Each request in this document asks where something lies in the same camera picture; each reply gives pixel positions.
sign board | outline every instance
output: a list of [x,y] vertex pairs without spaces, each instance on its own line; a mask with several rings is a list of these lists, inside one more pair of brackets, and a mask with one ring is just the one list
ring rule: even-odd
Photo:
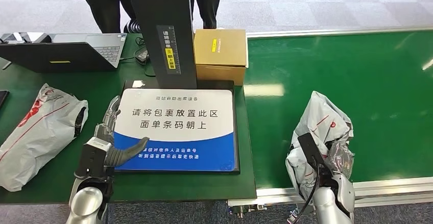
[[239,171],[231,91],[126,89],[119,110],[115,147],[150,140],[117,170]]

robotic hand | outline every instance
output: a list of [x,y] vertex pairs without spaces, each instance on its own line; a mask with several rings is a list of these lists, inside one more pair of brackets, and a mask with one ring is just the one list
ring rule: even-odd
[[316,183],[299,214],[292,212],[287,219],[295,224],[310,200],[316,210],[319,224],[351,224],[355,209],[355,191],[352,183],[340,173],[333,174],[325,164],[310,133],[298,137],[308,164],[316,171]]
[[120,97],[116,96],[108,107],[103,122],[96,126],[93,137],[83,145],[72,192],[69,198],[70,214],[66,224],[102,224],[107,204],[113,195],[114,167],[143,151],[149,140],[118,150],[113,146],[113,131]]

green table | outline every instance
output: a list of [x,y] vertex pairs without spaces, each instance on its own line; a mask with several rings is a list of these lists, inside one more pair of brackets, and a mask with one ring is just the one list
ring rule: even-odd
[[249,36],[244,90],[259,198],[229,205],[302,201],[284,161],[314,90],[353,122],[357,206],[433,201],[432,46],[432,30]]
[[[138,35],[128,35],[122,57],[130,57],[139,48]],[[44,166],[22,191],[0,188],[0,204],[65,203],[69,199],[73,172],[78,165],[82,145],[93,135],[111,99],[120,93],[126,79],[146,78],[144,69],[135,61],[125,61],[116,72],[38,74],[17,65],[0,70],[0,90],[11,92],[0,111],[0,143],[14,130],[34,102],[37,92],[49,85],[89,102],[89,118],[81,135]],[[235,88],[240,175],[170,175],[117,174],[113,201],[181,201],[255,198],[256,188],[244,91]]]

white plastic cover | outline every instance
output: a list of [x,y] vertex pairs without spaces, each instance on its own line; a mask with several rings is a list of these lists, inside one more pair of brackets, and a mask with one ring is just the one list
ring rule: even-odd
[[316,180],[316,172],[307,163],[298,141],[299,136],[308,132],[311,133],[322,156],[326,158],[329,151],[325,142],[348,143],[353,137],[353,126],[350,118],[326,96],[317,91],[312,92],[304,114],[293,131],[292,145],[294,149],[289,152],[285,161],[287,172],[291,176],[295,189],[300,190],[305,199],[310,195]]
[[44,84],[30,111],[0,146],[0,186],[20,191],[79,135],[87,116],[86,100]]

metal frame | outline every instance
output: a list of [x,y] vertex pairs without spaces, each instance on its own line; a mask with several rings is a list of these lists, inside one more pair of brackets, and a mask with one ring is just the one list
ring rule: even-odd
[[[433,177],[355,182],[355,207],[433,202]],[[257,189],[257,199],[229,200],[241,205],[299,204],[305,200],[294,188]]]
[[[429,28],[393,28],[370,30],[309,30],[247,33],[247,38],[275,38],[289,36],[329,36],[365,33],[407,32],[433,30]],[[355,182],[355,207],[415,204],[433,202],[433,177]],[[228,200],[229,207],[299,204],[305,200],[294,188],[257,189],[257,199]]]

